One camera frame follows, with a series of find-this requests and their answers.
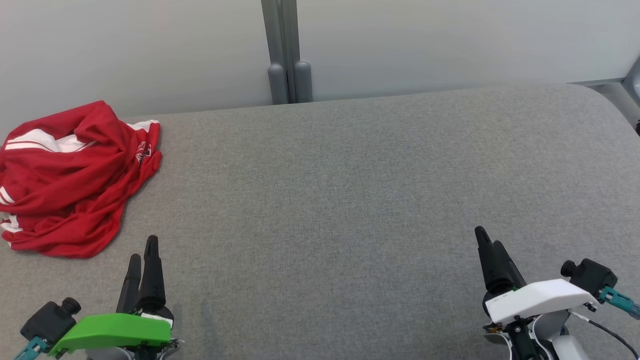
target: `red jacket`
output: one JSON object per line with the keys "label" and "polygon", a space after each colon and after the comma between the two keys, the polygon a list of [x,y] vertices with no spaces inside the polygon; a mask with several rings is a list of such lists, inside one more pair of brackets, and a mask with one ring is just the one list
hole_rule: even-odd
{"label": "red jacket", "polygon": [[126,124],[104,102],[13,130],[0,150],[0,226],[13,250],[90,258],[158,169],[160,124]]}

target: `gray tabletop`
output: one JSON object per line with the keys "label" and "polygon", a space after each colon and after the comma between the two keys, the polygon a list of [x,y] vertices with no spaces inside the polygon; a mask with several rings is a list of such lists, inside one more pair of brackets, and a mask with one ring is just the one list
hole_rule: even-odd
{"label": "gray tabletop", "polygon": [[[44,302],[112,312],[156,234],[181,359],[500,359],[473,229],[529,282],[611,267],[640,299],[640,139],[574,85],[157,115],[163,163],[89,260],[0,247],[7,356]],[[593,315],[640,347],[640,322]],[[585,323],[592,359],[630,358]],[[73,355],[69,358],[80,358]]]}

